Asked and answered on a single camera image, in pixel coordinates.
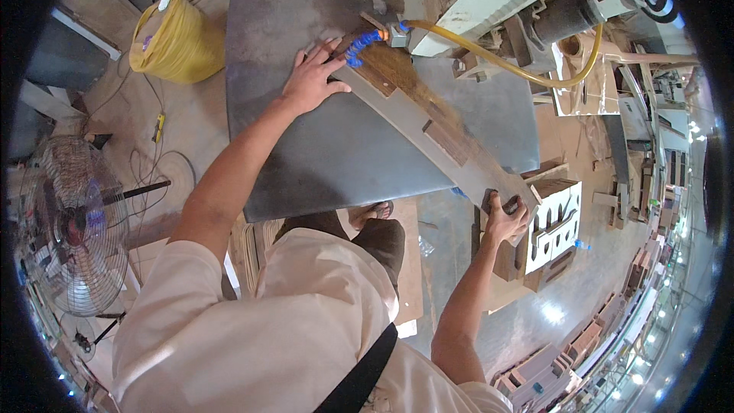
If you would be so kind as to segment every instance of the foot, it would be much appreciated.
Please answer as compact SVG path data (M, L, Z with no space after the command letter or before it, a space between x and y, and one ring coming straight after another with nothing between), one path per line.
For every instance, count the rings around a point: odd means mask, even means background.
M377 203L376 205L367 206L364 211L357 211L356 216L349 218L349 224L352 225L352 228L356 229L359 232L362 230L362 228L364 228L365 223L370 218L385 219L390 217L393 212L390 206L391 204L389 201L384 201L381 203Z

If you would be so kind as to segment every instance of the shirt sleeve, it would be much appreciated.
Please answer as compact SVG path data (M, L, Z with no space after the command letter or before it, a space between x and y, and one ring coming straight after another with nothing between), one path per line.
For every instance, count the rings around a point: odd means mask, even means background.
M487 383L469 381L459 384L459 389L472 399L482 413L512 413L512 404L507 397Z
M167 244L115 335L112 375L222 300L222 266L215 255L192 241Z

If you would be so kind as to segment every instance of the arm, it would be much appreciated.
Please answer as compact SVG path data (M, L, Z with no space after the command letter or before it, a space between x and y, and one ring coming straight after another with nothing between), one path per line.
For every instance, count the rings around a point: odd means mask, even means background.
M194 241L224 262L232 225L280 136L298 115L312 111L326 97L352 90L344 82L326 83L332 72L344 66L344 59L324 63L340 41L317 45L305 60L305 52L298 52L283 95L271 102L260 118L239 133L209 166L183 205L181 221L169 243Z
M456 384L487 382L474 342L479 333L482 307L490 297L497 249L502 241L521 235L528 227L530 214L521 199L511 216L502 209L497 192L491 195L490 204L492 210L482 244L448 299L431 342L431 361Z

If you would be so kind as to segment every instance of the metal table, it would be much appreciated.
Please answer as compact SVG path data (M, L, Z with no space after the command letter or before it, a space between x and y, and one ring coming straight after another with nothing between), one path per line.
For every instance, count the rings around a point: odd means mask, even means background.
M360 11L373 13L372 0L230 0L225 38L230 139L280 95L299 49L364 26ZM444 62L450 67L451 60L435 61L442 69ZM424 77L421 68L416 66ZM505 169L537 169L537 131L527 82L467 81L478 91L468 85L465 91L473 97L465 102L444 90L447 82L441 76L425 75L430 88L459 103L456 107L466 115L472 133ZM488 102L486 96L495 100ZM488 108L494 114L480 121ZM255 182L244 215L248 221L300 216L452 186L370 106L354 94L340 93L286 130Z

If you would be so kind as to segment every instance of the yellow hose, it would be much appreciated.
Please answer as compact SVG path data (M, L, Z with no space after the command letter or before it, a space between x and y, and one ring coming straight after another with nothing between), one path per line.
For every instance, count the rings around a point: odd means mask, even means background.
M594 46L592 47L591 55L589 55L589 60L586 62L586 66L581 70L581 72L579 72L574 78L571 78L569 80L551 80L550 78L539 77L536 74L531 74L527 70L520 69L519 67L507 62L494 53L485 50L478 44L475 44L472 41L468 41L462 36L457 35L451 31L446 31L444 28L436 26L435 24L431 24L428 21L408 20L405 22L405 24L411 28L421 28L425 29L426 31L431 31L435 34L438 34L445 39L453 41L455 44L461 45L472 53L475 53L478 56L481 56L482 58L494 64L497 64L502 69L509 70L513 74L519 75L520 77L528 79L533 83L537 83L538 85L546 86L549 88L570 88L572 86L578 85L592 71L592 68L594 67L594 62L596 61L597 55L599 54L599 47L601 46L602 25L600 24L595 28L596 38L594 39Z

